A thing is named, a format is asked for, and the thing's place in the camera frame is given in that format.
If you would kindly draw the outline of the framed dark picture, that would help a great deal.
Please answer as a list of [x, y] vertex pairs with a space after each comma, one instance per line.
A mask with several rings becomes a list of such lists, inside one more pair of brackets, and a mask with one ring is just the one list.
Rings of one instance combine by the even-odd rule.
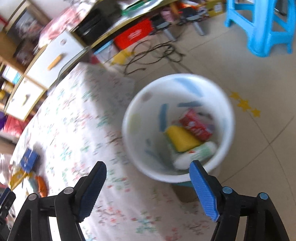
[[32, 61], [41, 31], [49, 22], [43, 12], [28, 2], [19, 6], [9, 18], [5, 31], [16, 44], [13, 57], [23, 66], [28, 66]]

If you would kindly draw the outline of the red box under cabinet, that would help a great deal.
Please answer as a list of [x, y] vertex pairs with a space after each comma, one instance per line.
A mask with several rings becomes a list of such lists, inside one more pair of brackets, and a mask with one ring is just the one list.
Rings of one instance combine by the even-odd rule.
[[118, 49], [124, 50], [135, 42], [145, 38], [152, 31], [150, 19], [144, 19], [113, 39]]

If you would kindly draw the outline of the white trash bin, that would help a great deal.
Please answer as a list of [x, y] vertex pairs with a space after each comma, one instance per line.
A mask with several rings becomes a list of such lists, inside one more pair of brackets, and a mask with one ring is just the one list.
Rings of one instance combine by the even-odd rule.
[[194, 74], [171, 74], [161, 77], [142, 90], [130, 102], [122, 122], [126, 153], [141, 173], [166, 182], [190, 180], [188, 166], [174, 167], [179, 155], [193, 156], [175, 142], [184, 144], [191, 133], [182, 120], [194, 116], [210, 132], [211, 154], [201, 163], [213, 176], [232, 145], [235, 117], [226, 93], [213, 81]]

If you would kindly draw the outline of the blue plastic stool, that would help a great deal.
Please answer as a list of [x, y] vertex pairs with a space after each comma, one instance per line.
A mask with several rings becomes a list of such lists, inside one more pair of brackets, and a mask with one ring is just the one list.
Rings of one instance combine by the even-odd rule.
[[274, 45], [285, 44], [292, 53], [295, 36], [295, 1], [287, 2], [287, 20], [275, 14], [276, 1], [254, 1], [241, 4], [226, 2], [225, 26], [236, 23], [247, 34], [247, 47], [258, 57], [267, 57]]

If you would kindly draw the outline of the yellow bag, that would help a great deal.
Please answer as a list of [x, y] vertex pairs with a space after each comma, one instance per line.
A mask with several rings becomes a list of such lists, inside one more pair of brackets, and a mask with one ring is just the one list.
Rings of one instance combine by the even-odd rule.
[[27, 173], [23, 169], [16, 171], [9, 180], [10, 189], [13, 191], [25, 178], [32, 177], [32, 173]]

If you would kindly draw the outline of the red snack wrapper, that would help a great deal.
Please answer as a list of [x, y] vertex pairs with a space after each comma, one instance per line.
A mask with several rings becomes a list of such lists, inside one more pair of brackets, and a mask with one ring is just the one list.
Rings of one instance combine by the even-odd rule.
[[179, 123], [202, 142], [208, 141], [213, 135], [210, 125], [204, 123], [193, 108], [187, 109], [180, 116]]

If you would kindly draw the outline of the small white green bottle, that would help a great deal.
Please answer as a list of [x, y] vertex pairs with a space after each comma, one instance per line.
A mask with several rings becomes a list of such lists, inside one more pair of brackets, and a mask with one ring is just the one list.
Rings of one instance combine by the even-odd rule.
[[187, 170], [189, 169], [192, 161], [206, 161], [215, 154], [217, 149], [217, 145], [214, 142], [205, 142], [198, 147], [195, 147], [178, 155], [173, 160], [173, 167], [177, 170]]

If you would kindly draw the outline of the low tv cabinet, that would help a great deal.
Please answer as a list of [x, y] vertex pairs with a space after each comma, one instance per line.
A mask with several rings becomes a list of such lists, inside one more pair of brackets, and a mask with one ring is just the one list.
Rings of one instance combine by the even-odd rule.
[[115, 22], [112, 22], [115, 15], [105, 15], [100, 9], [103, 1], [99, 1], [71, 33], [86, 47], [98, 49], [144, 19], [150, 19], [152, 22], [150, 34], [168, 31], [174, 22], [179, 26], [192, 23], [195, 27], [199, 27], [198, 22], [224, 13], [225, 3], [225, 1], [136, 1], [122, 11]]

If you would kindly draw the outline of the dark blue snack box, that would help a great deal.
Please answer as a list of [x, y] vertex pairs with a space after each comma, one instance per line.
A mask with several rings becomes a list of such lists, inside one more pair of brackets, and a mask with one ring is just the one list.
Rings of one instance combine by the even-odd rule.
[[31, 171], [35, 171], [39, 158], [40, 158], [40, 155], [36, 151], [27, 148], [20, 161], [22, 170], [25, 173], [30, 173]]

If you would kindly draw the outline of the wooden shelf cabinet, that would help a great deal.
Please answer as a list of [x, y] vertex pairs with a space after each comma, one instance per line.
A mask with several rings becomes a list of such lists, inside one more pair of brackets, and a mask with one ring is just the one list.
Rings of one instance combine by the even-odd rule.
[[4, 112], [24, 121], [58, 79], [63, 67], [69, 67], [85, 52], [86, 45], [73, 33], [64, 30], [35, 55], [13, 88]]

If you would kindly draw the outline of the red bag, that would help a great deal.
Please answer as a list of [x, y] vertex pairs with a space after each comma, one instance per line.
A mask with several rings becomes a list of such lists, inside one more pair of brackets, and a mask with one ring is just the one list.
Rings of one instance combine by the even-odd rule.
[[28, 121], [21, 121], [9, 115], [6, 119], [6, 123], [4, 124], [3, 131], [14, 137], [19, 138], [28, 123]]

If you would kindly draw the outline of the floral tablecloth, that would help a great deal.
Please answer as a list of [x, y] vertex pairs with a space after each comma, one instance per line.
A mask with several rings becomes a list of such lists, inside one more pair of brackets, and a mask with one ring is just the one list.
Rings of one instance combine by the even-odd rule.
[[81, 223], [86, 240], [210, 240], [215, 223], [201, 204], [181, 202], [170, 184], [143, 175], [127, 157], [121, 125], [133, 89], [131, 79], [78, 63], [28, 123], [11, 160], [36, 151], [50, 195], [74, 186], [97, 161], [106, 164], [106, 182]]

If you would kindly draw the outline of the pink cloth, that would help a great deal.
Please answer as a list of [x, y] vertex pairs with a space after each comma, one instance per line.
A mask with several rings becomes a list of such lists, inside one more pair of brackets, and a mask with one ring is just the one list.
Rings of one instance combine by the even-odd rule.
[[80, 15], [73, 6], [66, 8], [56, 18], [51, 20], [40, 33], [38, 47], [42, 48], [57, 38], [64, 30], [72, 30], [79, 23]]

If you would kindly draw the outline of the yellow green sponge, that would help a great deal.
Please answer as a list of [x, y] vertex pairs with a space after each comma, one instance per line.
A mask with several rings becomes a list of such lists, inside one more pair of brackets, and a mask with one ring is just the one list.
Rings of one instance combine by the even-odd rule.
[[203, 144], [182, 126], [167, 127], [165, 135], [177, 152], [186, 152]]

